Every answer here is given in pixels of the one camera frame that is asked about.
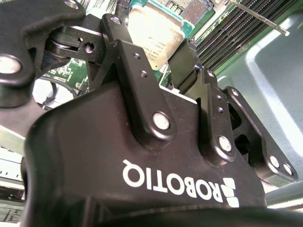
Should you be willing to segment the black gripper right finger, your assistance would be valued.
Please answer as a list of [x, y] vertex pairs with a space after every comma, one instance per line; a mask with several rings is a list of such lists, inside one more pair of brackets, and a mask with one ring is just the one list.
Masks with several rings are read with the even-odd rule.
[[242, 94], [220, 88], [215, 74], [203, 66], [194, 39], [184, 40], [169, 59], [175, 89], [197, 102], [199, 149], [214, 166], [243, 157], [257, 176], [282, 186], [298, 181], [298, 173]]

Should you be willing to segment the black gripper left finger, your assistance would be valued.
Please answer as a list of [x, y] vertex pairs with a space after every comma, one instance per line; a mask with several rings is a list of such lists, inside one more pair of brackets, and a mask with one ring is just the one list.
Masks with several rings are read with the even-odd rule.
[[105, 100], [117, 81], [133, 137], [146, 148], [163, 148], [177, 127], [143, 48], [132, 43], [124, 22], [86, 14], [71, 0], [13, 0], [0, 5], [0, 54], [16, 69], [0, 75], [0, 120], [8, 129], [28, 133], [40, 117], [32, 95], [35, 81], [70, 59], [88, 64], [88, 94], [51, 112], [53, 119], [84, 116], [85, 131], [109, 123], [112, 101]]

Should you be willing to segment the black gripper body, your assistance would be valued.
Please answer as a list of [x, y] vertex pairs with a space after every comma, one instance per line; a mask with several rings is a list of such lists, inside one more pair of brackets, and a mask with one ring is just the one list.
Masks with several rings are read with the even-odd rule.
[[43, 114], [25, 145], [23, 227], [300, 227], [302, 213], [266, 207], [255, 171], [231, 162], [200, 107], [164, 93], [177, 134], [150, 150], [133, 134], [116, 82]]

